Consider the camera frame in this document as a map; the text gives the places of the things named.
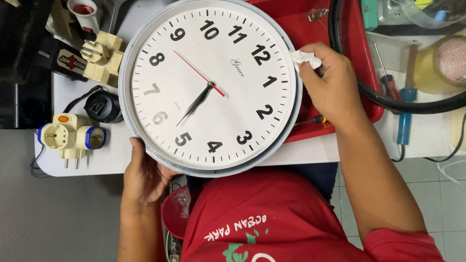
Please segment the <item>red second hand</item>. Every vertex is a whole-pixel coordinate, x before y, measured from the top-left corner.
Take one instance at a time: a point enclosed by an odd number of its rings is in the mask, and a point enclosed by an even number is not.
[[[201,73],[199,73],[196,69],[194,69],[194,67],[192,67],[192,65],[190,65],[183,57],[181,57],[175,50],[174,50],[175,54],[177,54],[181,59],[183,59],[183,61],[185,61],[194,71],[196,71],[196,73],[198,73],[202,78],[204,78],[204,80],[206,80],[207,82],[209,82],[209,80],[207,80],[203,75],[201,75]],[[212,85],[213,88],[219,92],[223,97],[225,96],[222,91],[220,91],[216,86]]]

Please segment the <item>clock face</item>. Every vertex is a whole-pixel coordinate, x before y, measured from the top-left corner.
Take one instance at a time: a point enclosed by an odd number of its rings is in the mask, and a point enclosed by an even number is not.
[[[298,86],[289,50],[250,8],[188,1],[144,32],[131,50],[124,95],[138,132],[170,162],[199,170],[240,165],[289,125]]]

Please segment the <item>hand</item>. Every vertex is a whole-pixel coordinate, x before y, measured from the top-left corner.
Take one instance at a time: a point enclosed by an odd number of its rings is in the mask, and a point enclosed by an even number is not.
[[[144,144],[130,138],[131,162],[124,171],[123,200],[132,205],[146,206],[158,201],[174,175],[180,174],[155,161],[145,152]]]
[[[323,42],[306,45],[300,51],[314,52],[322,60],[322,78],[309,63],[299,66],[299,76],[315,108],[337,129],[351,124],[356,118],[367,119],[351,61]]]
[[[183,117],[181,118],[181,120],[178,122],[178,124],[176,126],[179,125],[179,123],[181,123],[181,121],[183,121],[183,119],[189,115],[189,114],[192,114],[194,112],[194,110],[205,100],[205,98],[207,97],[207,94],[209,93],[209,90],[210,88],[213,87],[213,83],[212,82],[208,82],[207,83],[207,87],[204,88],[204,90],[202,91],[202,93],[196,98],[196,100],[194,100],[194,102],[188,107],[188,110],[186,110],[186,113],[183,115]]]
[[[202,78],[204,78],[204,80],[206,80],[207,82],[210,82],[209,80],[207,80],[207,78],[205,78],[203,75],[201,75],[201,73],[199,73],[196,69],[194,69],[194,67],[192,67],[192,65],[190,65],[188,63],[188,61],[186,61],[183,57],[181,57],[175,50],[174,50],[175,54],[177,54],[179,56],[179,58],[183,59],[184,62],[186,62],[194,71],[196,71],[196,73],[198,73]],[[220,91],[215,85],[212,85],[212,87],[218,92],[220,93],[223,97],[225,96],[222,91]]]

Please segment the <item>desk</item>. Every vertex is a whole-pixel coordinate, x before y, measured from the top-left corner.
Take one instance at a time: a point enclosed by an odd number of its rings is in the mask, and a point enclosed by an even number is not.
[[[118,31],[118,36],[129,42],[141,25],[162,7],[173,0],[144,1],[136,0],[131,4],[125,19]],[[398,84],[404,84],[405,75],[393,74]],[[86,83],[71,81],[66,77],[53,74],[54,111],[62,112],[73,99],[80,97],[99,83],[88,80]],[[106,90],[117,94],[117,89],[106,87]],[[418,94],[418,102],[429,102],[443,99],[443,95]],[[86,115],[83,109],[85,99],[77,104],[70,113]],[[79,161],[79,168],[74,169],[73,161],[65,169],[65,160],[58,158],[58,151],[46,149],[37,160],[39,167],[52,176],[83,176],[123,173],[131,157],[131,136],[124,121],[118,124],[101,124],[107,130],[107,144],[99,150],[87,152]],[[396,144],[398,116],[385,111],[382,118],[374,124],[380,134],[389,155],[397,159],[400,156]],[[406,158],[435,157],[449,155],[453,151],[450,145],[449,115],[413,115],[411,122],[410,144],[406,146]],[[35,155],[41,151],[41,144],[35,139]],[[335,134],[283,144],[277,152],[260,165],[292,165],[339,161]]]

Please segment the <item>red t-shirt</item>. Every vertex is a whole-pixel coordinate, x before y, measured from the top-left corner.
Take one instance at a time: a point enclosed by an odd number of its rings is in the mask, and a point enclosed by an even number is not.
[[[305,178],[254,168],[206,184],[189,218],[181,261],[443,261],[427,233],[383,228],[363,246],[348,242],[331,205]]]

